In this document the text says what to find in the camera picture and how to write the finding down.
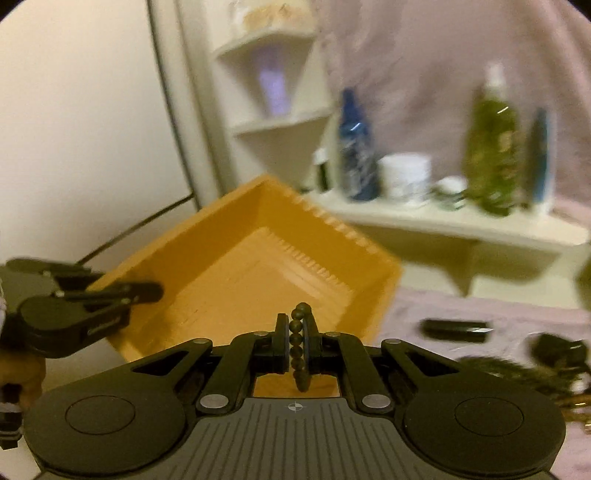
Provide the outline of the orange plastic tray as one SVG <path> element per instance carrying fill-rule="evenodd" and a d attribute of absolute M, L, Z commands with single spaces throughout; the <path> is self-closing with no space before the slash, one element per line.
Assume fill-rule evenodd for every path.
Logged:
<path fill-rule="evenodd" d="M 400 260 L 269 175 L 204 207 L 96 283 L 153 281 L 164 291 L 135 306 L 109 337 L 135 361 L 202 337 L 226 345 L 270 331 L 280 313 L 311 306 L 322 331 L 372 343 L 402 276 Z"/>

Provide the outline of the black cylinder tube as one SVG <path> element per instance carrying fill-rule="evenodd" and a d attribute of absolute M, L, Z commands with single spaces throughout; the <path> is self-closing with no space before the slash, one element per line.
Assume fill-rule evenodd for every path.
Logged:
<path fill-rule="evenodd" d="M 493 332 L 487 322 L 445 319 L 424 319 L 420 329 L 431 339 L 467 343 L 484 343 Z"/>

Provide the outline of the white black lip balm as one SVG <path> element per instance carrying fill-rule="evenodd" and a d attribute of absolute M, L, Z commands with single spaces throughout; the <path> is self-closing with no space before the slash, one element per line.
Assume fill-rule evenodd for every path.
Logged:
<path fill-rule="evenodd" d="M 332 189 L 329 180 L 329 156 L 324 147 L 315 150 L 314 154 L 315 174 L 317 174 L 318 191 L 327 193 Z"/>

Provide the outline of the dark blue spray bottle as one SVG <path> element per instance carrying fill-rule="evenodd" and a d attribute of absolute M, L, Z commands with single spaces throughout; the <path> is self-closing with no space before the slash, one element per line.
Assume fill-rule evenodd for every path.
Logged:
<path fill-rule="evenodd" d="M 353 88 L 342 91 L 339 119 L 342 192 L 351 201 L 369 202 L 380 193 L 373 136 Z"/>

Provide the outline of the large white cream jar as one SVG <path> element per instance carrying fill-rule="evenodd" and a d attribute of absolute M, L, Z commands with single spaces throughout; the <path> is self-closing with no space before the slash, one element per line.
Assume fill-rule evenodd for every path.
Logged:
<path fill-rule="evenodd" d="M 427 203 L 431 188 L 432 157 L 405 152 L 390 154 L 378 161 L 382 196 L 389 202 L 419 208 Z"/>

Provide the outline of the small green label jar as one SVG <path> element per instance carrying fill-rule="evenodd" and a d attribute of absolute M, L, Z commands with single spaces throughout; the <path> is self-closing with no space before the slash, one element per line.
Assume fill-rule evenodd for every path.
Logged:
<path fill-rule="evenodd" d="M 435 185 L 436 198 L 444 209 L 455 211 L 466 204 L 466 190 L 468 182 L 462 176 L 448 176 L 439 180 Z"/>

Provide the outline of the small black open case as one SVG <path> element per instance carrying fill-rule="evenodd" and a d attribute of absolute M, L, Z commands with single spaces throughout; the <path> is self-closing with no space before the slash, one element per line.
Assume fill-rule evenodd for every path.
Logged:
<path fill-rule="evenodd" d="M 582 340 L 569 340 L 543 333 L 531 346 L 533 358 L 555 370 L 584 371 L 587 368 L 588 346 Z"/>

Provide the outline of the green oil spray bottle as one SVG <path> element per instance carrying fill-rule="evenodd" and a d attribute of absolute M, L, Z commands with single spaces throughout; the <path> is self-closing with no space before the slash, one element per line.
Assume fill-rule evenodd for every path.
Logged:
<path fill-rule="evenodd" d="M 492 215 L 506 217 L 515 209 L 518 149 L 519 116 L 508 100 L 504 66 L 492 61 L 475 92 L 464 158 L 467 195 Z"/>

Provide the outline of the lavender tube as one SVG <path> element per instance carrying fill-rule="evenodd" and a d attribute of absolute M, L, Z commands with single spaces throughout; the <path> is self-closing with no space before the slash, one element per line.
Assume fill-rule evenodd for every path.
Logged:
<path fill-rule="evenodd" d="M 290 95 L 287 92 L 287 76 L 283 60 L 273 55 L 260 55 L 256 58 L 257 80 L 266 110 L 270 116 L 280 117 L 290 114 Z"/>

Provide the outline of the white wooden shelf unit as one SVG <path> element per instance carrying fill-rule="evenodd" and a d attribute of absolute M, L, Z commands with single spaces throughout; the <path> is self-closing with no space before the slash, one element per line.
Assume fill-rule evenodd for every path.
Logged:
<path fill-rule="evenodd" d="M 415 286 L 590 297 L 590 25 L 566 1 L 179 1 L 221 184 L 270 174 Z"/>

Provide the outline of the blue white tube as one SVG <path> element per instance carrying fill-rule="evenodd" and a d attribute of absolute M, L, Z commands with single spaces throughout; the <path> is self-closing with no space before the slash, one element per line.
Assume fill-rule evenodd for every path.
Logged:
<path fill-rule="evenodd" d="M 538 216 L 548 215 L 554 196 L 553 118 L 548 109 L 539 108 L 532 124 L 528 146 L 528 202 Z"/>

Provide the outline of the white curved headboard frame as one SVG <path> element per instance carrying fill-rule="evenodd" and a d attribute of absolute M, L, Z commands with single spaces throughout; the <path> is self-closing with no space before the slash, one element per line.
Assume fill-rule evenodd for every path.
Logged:
<path fill-rule="evenodd" d="M 175 1 L 148 0 L 147 11 L 161 87 L 180 161 L 198 208 L 221 197 L 202 128 Z"/>

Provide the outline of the pink towel on wall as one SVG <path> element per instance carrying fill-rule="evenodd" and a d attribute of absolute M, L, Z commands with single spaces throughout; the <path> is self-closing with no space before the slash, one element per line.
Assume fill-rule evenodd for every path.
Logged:
<path fill-rule="evenodd" d="M 590 23 L 566 1 L 317 1 L 332 89 L 356 90 L 381 154 L 457 173 L 489 63 L 528 123 L 554 111 L 559 195 L 590 199 Z"/>

